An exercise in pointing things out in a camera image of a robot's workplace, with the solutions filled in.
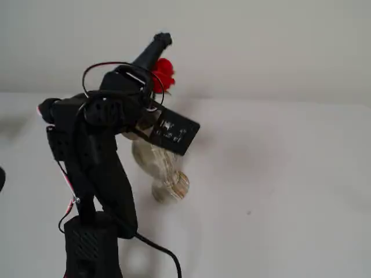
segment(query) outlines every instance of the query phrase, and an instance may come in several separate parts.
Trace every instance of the black wire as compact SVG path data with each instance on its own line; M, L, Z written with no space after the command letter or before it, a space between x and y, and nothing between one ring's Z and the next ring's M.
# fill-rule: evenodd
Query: black wire
M87 89L86 89L86 87L85 87L85 78L86 78L86 75L87 75L88 72L89 72L90 70L92 70L93 68L101 67L102 65L126 65L126 66L128 66L128 67L134 68L134 69L136 69L136 70L141 70L141 71L144 71L144 72L146 72L146 73L152 75L152 76L153 76L154 78L156 78L157 81L160 83L160 86L161 86L161 89L162 89L162 100L161 100L161 103L160 103L160 104L161 104L161 105L163 104L163 100L165 99L165 88L163 87L163 84L162 84L161 80L158 78L158 76L155 75L153 72L151 72L150 70L148 70L148 69L146 69L146 68L140 67L140 66L138 66L138 65L133 65L133 64L131 64L131 63L127 63L127 62L122 62L122 61L108 61L108 62L101 62L101 63L92 64L92 65L88 66L87 69L84 70L84 72L83 72L83 74L82 74L82 88L83 88L84 93L85 93L86 95L88 95L88 91L87 91Z
M178 278L181 278L181 268L180 268L180 263L179 263L179 260L178 258L175 256L174 253L172 253L170 250L150 241L148 238L142 236L141 234L139 234L138 232L135 234L135 237L137 239L139 239L140 241L144 242L145 244L147 244L148 246L151 246L152 248L155 248L157 249L158 251L161 251L167 255L169 255L170 257L172 257L172 259L174 260L174 263L175 263L175 266L176 266L176 271L178 273Z
M63 169L62 165L60 164L60 162L59 162L58 160L57 160L57 163L58 163L58 166L59 166L60 170L62 171L62 173L63 173L66 177L68 177L66 170Z
M127 225L125 222L123 222L119 217L117 217L115 214L113 214L112 212L109 213L110 216L112 216L124 229L131 229L129 225ZM152 247L152 248L155 248L156 250L158 251L161 251L167 255L169 255L170 257L172 257L174 263L175 263L175 267L176 267L176 271L178 273L178 278L181 278L181 267L180 267L180 262L178 260L178 258L175 256L174 253L172 253L169 249L166 249L156 243L154 243L153 241L149 240L148 238L146 238L145 236L142 236L141 234L139 234L138 232L135 232L134 234L134 237L136 237L137 239L139 239L141 242L145 243L146 245Z
M71 208L66 212L66 214L61 218L61 220L58 222L58 229L61 233L64 233L60 225L62 224L62 221L70 214L72 211L72 208L74 207L74 204L72 203Z

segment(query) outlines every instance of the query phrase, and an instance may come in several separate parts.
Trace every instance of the white surface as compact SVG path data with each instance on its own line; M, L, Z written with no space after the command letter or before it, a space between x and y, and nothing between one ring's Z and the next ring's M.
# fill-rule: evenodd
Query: white surface
M42 94L1 94L1 277L62 277L57 222L70 193L35 106ZM184 277L371 276L371 110L358 105L173 99L201 123L184 172L189 195L164 207L118 137L139 230L173 250ZM17 132L4 122L24 116ZM174 278L170 258L120 241L124 277Z
M88 65L132 61L163 30L177 96L371 104L370 11L367 0L2 0L0 92L81 92Z

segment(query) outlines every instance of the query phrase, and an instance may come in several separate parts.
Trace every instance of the clear glass bottle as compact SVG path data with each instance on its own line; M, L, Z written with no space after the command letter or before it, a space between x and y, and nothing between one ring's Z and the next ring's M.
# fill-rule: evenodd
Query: clear glass bottle
M152 194L160 203L176 203L189 189L187 176L179 171L181 156L154 146L139 138L132 143L132 153L137 164L154 177Z
M182 171L176 171L173 180L154 180L152 183L152 195L159 203L172 204L183 199L189 188L188 177Z

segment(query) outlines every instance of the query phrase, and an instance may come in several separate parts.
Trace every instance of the white table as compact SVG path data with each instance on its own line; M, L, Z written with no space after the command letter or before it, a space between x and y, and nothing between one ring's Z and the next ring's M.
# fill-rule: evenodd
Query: white table
M70 193L35 107L46 94L0 94L0 276L63 277L57 229ZM139 231L174 251L187 278L371 276L371 110L356 105L173 98L201 124L166 207L118 137ZM176 277L173 261L119 241L125 278Z

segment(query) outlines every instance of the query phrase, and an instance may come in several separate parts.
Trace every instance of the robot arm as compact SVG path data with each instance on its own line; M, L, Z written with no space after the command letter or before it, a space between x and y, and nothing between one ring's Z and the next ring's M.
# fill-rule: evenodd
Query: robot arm
M66 99L47 99L39 110L50 125L46 131L54 159L64 162L67 177L79 198L79 216L65 224L67 277L122 277L117 238L137 235L132 189L117 155L115 135L132 131L146 141L184 155L199 124L161 104L152 96L150 73L169 34L158 34L133 64L105 75L99 91ZM155 118L151 104L161 112ZM139 121L152 124L148 136L136 129ZM96 212L97 197L104 212Z

